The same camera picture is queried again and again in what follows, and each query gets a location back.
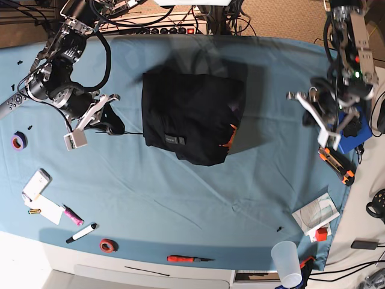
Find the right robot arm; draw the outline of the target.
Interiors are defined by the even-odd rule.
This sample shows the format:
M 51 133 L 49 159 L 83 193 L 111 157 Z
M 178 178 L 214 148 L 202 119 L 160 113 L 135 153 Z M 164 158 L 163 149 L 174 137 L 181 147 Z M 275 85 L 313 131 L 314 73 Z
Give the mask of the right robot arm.
M 55 108 L 63 117 L 68 133 L 64 142 L 68 150 L 87 144 L 85 131 L 95 129 L 108 135 L 123 135 L 125 125 L 113 111 L 111 103 L 119 101 L 117 94 L 102 95 L 101 88 L 109 80 L 112 52 L 106 38 L 99 31 L 101 21 L 113 1 L 67 1 L 60 14 L 64 23 L 38 53 L 29 74 L 21 80 L 10 104 L 18 107 L 24 99 Z M 85 87 L 71 80 L 73 65 L 82 56 L 87 40 L 96 36 L 106 53 L 105 73 L 100 83 Z

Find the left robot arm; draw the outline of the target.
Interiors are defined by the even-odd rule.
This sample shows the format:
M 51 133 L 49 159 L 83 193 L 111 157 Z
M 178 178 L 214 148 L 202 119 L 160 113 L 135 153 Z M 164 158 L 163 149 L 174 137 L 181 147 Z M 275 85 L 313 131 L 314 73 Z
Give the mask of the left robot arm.
M 319 146 L 338 150 L 342 138 L 359 136 L 379 80 L 365 24 L 367 2 L 324 1 L 324 9 L 327 76 L 311 78 L 308 92 L 286 97 L 305 109 L 303 125 L 319 126 Z

